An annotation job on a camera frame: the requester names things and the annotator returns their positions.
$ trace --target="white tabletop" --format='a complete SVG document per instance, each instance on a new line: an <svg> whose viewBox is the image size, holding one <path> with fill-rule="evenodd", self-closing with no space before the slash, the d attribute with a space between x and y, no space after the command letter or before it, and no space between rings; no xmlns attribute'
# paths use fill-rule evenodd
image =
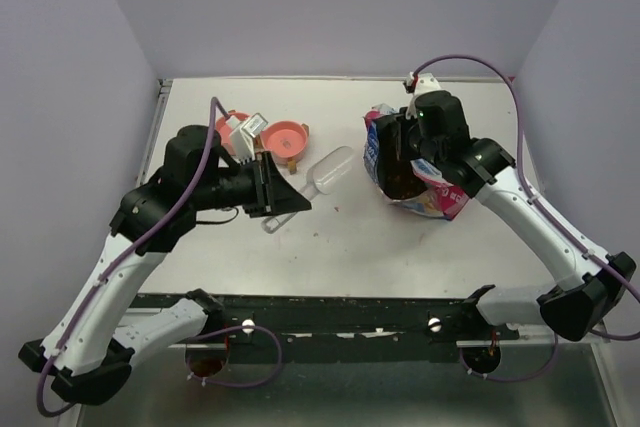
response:
<svg viewBox="0 0 640 427"><path fill-rule="evenodd" d="M443 86L462 100L473 136L491 137L515 154L516 116L504 85ZM383 202L362 163L362 116L379 103L406 105L409 97L399 82L175 80L150 172L160 166L166 142L180 127L208 122L214 95L227 109L310 126L299 173L285 174L294 186L304 184L308 166L340 145L356 150L354 169L338 192L317 197L311 212L298 214L274 235L264 233L258 219L242 214L228 225L196 227L149 277L143 292L199 287L217 294L466 297L484 284L512 287L551 280L525 244L473 200L452 222L425 219ZM535 184L528 152L525 160Z"/></svg>

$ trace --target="white wall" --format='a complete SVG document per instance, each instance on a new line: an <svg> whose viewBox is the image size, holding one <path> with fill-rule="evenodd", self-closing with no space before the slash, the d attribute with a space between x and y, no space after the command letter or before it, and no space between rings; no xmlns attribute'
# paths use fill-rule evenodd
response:
<svg viewBox="0 0 640 427"><path fill-rule="evenodd" d="M516 82L548 198L589 236L636 262L639 76L640 0L560 0ZM607 321L612 332L635 332L640 305L627 294ZM639 352L638 342L613 351L638 419Z"/></svg>
<svg viewBox="0 0 640 427"><path fill-rule="evenodd" d="M557 0L118 0L165 77L406 75L460 51L514 74ZM448 63L440 73L486 71Z"/></svg>
<svg viewBox="0 0 640 427"><path fill-rule="evenodd" d="M140 165L156 76L115 0L0 0L0 19L0 425L49 425L18 350L95 265Z"/></svg>

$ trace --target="brown food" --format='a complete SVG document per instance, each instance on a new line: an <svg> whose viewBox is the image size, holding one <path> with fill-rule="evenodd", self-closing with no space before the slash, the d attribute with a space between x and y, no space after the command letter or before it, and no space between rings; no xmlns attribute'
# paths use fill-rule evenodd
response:
<svg viewBox="0 0 640 427"><path fill-rule="evenodd" d="M414 175L411 162L398 160L396 139L391 129L381 129L378 141L380 143L378 182L385 195L390 199L405 200L417 197L427 190L426 184Z"/></svg>
<svg viewBox="0 0 640 427"><path fill-rule="evenodd" d="M220 359L200 359L189 364L191 372L198 377L211 377L224 367L225 362Z"/></svg>

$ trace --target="purple cable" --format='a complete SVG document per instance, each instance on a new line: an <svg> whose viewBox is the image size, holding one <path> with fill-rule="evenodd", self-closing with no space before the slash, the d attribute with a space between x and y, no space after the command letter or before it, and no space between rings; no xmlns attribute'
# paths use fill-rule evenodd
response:
<svg viewBox="0 0 640 427"><path fill-rule="evenodd" d="M553 225L569 242L571 242L582 254L586 255L590 260L592 260L598 267L603 269L605 272L611 275L614 279L620 282L620 284L625 289L627 289L629 293L638 302L640 302L640 291L638 291L633 285L631 285L631 283L627 279L625 279L622 275L620 275L618 271L616 271L613 267L611 267L607 262L600 259L596 255L591 254L589 252L589 248L585 246L582 242L580 242L580 240L577 239L569 230L567 230L567 228L564 225L562 225L562 223L560 223L560 221L556 219L555 216L551 212L549 212L549 210L547 210L547 208L538 199L532 199L533 191L531 190L531 187L529 187L529 184L527 183L527 179L524 175L524 166L522 163L523 150L524 150L524 142L523 142L524 127L522 125L522 108L511 81L502 72L500 72L500 70L497 67L494 67L492 64L490 64L486 60L483 60L479 57L475 57L473 55L465 55L465 54L443 55L443 56L428 60L427 62L422 64L420 67L418 67L413 73L413 75L417 76L420 72L422 72L422 70L424 70L430 65L435 64L436 62L440 62L442 60L451 60L451 59L471 60L473 62L482 64L488 67L489 69L491 69L493 72L495 72L498 75L498 77L500 77L504 81L504 83L507 85L507 88L509 89L509 92L511 92L511 96L513 97L513 102L516 108L516 116L518 121L516 171L518 173L518 179L520 180L520 185L522 186L524 192L527 194L527 197L529 197L531 203L536 206L536 208L544 216L544 218L547 219L551 223L551 225ZM605 339L610 339L610 340L631 341L631 340L640 339L640 331L636 332L635 334L622 334L622 335L609 334L607 332L599 332L597 330L591 330L591 333L594 335L603 337Z"/></svg>
<svg viewBox="0 0 640 427"><path fill-rule="evenodd" d="M73 330L76 328L76 326L78 325L78 322L80 321L85 311L87 310L87 307L95 297L96 292L98 292L100 287L104 285L103 284L104 281L107 280L108 277L115 271L115 269L117 269L118 266L127 257L129 257L132 253L134 253L138 249L138 247L145 244L160 229L162 229L173 218L173 216L176 215L176 213L178 213L178 211L182 208L182 206L185 204L185 202L189 199L189 197L193 193L193 190L196 188L196 185L198 184L198 181L200 180L200 177L202 176L202 173L204 172L204 169L207 165L207 160L209 159L209 152L211 150L211 145L213 143L213 134L215 132L215 125L216 125L216 107L220 109L220 112L222 112L223 115L225 114L226 116L229 115L226 113L226 110L224 110L224 108L222 107L222 104L220 103L218 98L212 97L211 107L209 110L209 128L207 130L207 140L204 144L204 151L202 153L202 157L200 158L200 163L198 164L196 172L193 174L193 178L191 179L191 182L189 182L189 185L187 186L185 191L182 193L178 201L175 203L175 205L171 207L169 212L167 212L165 216L158 221L157 224L155 224L147 232L145 232L144 235L142 235L138 240L136 240L129 247L127 247L118 257L114 259L113 262L111 262L111 264L109 264L109 266L104 270L104 272L102 272L102 274L98 276L98 281L100 282L100 284L98 286L91 287L91 289L89 289L89 292L87 292L87 295L84 297L84 299L82 299L82 302L80 303L75 313L71 317L71 320L67 324L67 328L64 330L64 332L60 336L60 340L58 340L58 342L56 343L57 350L62 351L65 348L65 344L71 337ZM38 379L36 405L38 407L38 412L40 412L40 414L43 415L44 417L57 417L67 412L69 409L71 409L75 405L75 404L67 404L61 409L56 411L50 411L44 405L45 383L47 380L47 376L51 371L51 367L53 367L53 364L55 363L57 358L58 358L58 355L51 355L49 357L49 359L44 365L44 368L42 369L40 378Z"/></svg>
<svg viewBox="0 0 640 427"><path fill-rule="evenodd" d="M465 362L464 357L462 356L462 349L460 349L460 363L462 364L462 367L464 367L464 370L467 371L467 374L473 375L474 377L478 377L479 379L482 379L482 380L488 380L489 382L498 382L500 384L515 384L518 382L526 382L528 380L533 380L540 377L541 375L545 374L556 365L556 362L558 360L558 334L554 333L553 337L554 337L553 350L551 352L551 357L549 357L549 360L547 360L547 362L535 372L525 375L523 377L515 377L515 378L490 377L489 375L475 372Z"/></svg>
<svg viewBox="0 0 640 427"><path fill-rule="evenodd" d="M265 384L268 384L273 379L275 379L278 376L278 374L282 372L282 367L283 367L282 345L280 344L280 341L278 340L278 337L276 336L276 334L274 334L273 332L271 332L269 329L265 327L261 327L259 325L252 325L252 326L235 325L233 327L227 327L226 329L216 330L215 332L210 332L208 334L198 335L197 337L191 337L189 340L206 340L212 337L218 337L219 335L230 334L232 332L238 332L239 330L244 330L244 329L253 329L259 332L263 332L267 334L269 337L271 337L271 340L273 340L273 343L276 346L276 350L278 351L278 358L276 359L276 366L273 368L273 370L268 376L266 376L264 379L254 380L253 382L245 382L242 384L237 384L235 382L226 382L224 380L209 379L206 377L198 377L193 372L191 372L190 376L195 379L198 379L201 382L205 382L207 384L220 385L222 387L231 387L233 389L253 389L254 387L261 387Z"/></svg>

